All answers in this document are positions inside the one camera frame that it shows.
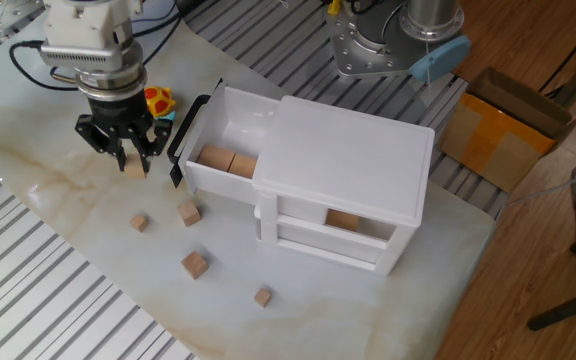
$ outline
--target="robotic arm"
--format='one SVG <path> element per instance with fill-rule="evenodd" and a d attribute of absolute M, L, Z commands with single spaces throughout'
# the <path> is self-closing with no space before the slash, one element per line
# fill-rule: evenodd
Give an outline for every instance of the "robotic arm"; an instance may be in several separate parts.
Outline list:
<path fill-rule="evenodd" d="M 172 122 L 148 111 L 143 51 L 134 39 L 131 14 L 141 14 L 142 0 L 45 0 L 47 40 L 41 46 L 50 66 L 73 68 L 79 91 L 90 104 L 75 130 L 97 152 L 117 158 L 124 171 L 122 139 L 132 141 L 145 173 L 148 158 L 161 154 Z M 154 126 L 155 139 L 146 133 Z"/>

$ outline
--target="brown cardboard box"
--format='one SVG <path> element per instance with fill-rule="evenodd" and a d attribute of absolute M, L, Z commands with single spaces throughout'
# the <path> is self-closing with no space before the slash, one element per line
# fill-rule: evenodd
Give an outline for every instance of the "brown cardboard box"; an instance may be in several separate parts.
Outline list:
<path fill-rule="evenodd" d="M 576 124 L 571 119 L 558 104 L 487 68 L 468 86 L 437 146 L 512 192 L 570 134 Z"/>

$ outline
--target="white table surface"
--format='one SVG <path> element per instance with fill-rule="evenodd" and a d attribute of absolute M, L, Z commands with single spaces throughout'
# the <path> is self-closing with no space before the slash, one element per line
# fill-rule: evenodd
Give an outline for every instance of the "white table surface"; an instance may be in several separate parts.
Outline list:
<path fill-rule="evenodd" d="M 166 157 L 147 180 L 125 178 L 75 133 L 83 95 L 41 89 L 13 68 L 9 45 L 43 38 L 42 19 L 0 46 L 0 179 L 155 320 L 202 360 L 432 359 L 494 229 L 488 215 L 429 184 L 422 226 L 385 278 L 264 246 L 251 206 L 209 193 L 194 198 L 202 221 L 185 228 L 176 206 L 190 195 L 173 187 Z M 47 79 L 35 51 L 19 54 Z M 186 26 L 148 72 L 182 115 L 222 77 L 283 94 Z M 144 233 L 129 225 L 136 213 L 151 219 Z M 180 263 L 193 250 L 210 264 L 196 281 Z M 273 293 L 265 309 L 253 300 L 262 286 Z"/>

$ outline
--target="colorful toy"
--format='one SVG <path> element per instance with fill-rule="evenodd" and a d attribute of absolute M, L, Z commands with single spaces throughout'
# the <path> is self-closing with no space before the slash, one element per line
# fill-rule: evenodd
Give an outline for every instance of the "colorful toy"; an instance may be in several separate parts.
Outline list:
<path fill-rule="evenodd" d="M 172 108 L 177 105 L 177 102 L 170 97 L 170 88 L 149 86 L 144 90 L 144 93 L 146 94 L 148 110 L 156 118 L 168 115 Z"/>

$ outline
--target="wooden cube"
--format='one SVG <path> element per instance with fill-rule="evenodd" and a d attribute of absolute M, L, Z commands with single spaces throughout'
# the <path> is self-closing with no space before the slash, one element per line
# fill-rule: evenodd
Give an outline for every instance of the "wooden cube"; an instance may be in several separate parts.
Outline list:
<path fill-rule="evenodd" d="M 181 218 L 184 220 L 184 224 L 186 224 L 186 226 L 190 226 L 201 220 L 199 210 L 197 210 L 197 207 L 195 204 L 193 204 L 192 201 L 179 205 L 177 210 L 179 211 L 179 215 L 181 215 Z"/>
<path fill-rule="evenodd" d="M 132 220 L 130 220 L 130 225 L 132 225 L 132 227 L 135 228 L 135 230 L 143 232 L 144 230 L 146 230 L 146 227 L 148 227 L 148 219 L 137 214 L 133 216 Z"/>
<path fill-rule="evenodd" d="M 181 261 L 181 264 L 194 280 L 197 280 L 201 274 L 208 270 L 208 263 L 196 251 L 193 251 L 190 255 L 186 256 L 186 258 Z"/>
<path fill-rule="evenodd" d="M 201 150 L 197 163 L 209 166 L 213 169 L 228 171 L 234 158 L 235 152 L 232 150 L 222 149 L 213 145 L 206 145 Z"/>
<path fill-rule="evenodd" d="M 129 179 L 146 179 L 146 173 L 144 172 L 144 168 L 141 165 L 141 158 L 137 154 L 126 155 L 126 165 L 124 166 L 124 172 Z"/>
<path fill-rule="evenodd" d="M 272 297 L 272 295 L 270 295 L 268 290 L 259 289 L 259 291 L 257 291 L 257 295 L 255 295 L 255 301 L 261 307 L 266 307 L 266 305 L 268 304 L 268 301 L 270 301 L 271 297 Z"/>
<path fill-rule="evenodd" d="M 228 172 L 252 179 L 252 174 L 255 173 L 255 166 L 257 166 L 257 159 L 235 154 L 235 158 L 232 160 Z"/>
<path fill-rule="evenodd" d="M 359 216 L 330 209 L 326 216 L 326 225 L 357 231 L 357 228 L 359 228 Z"/>

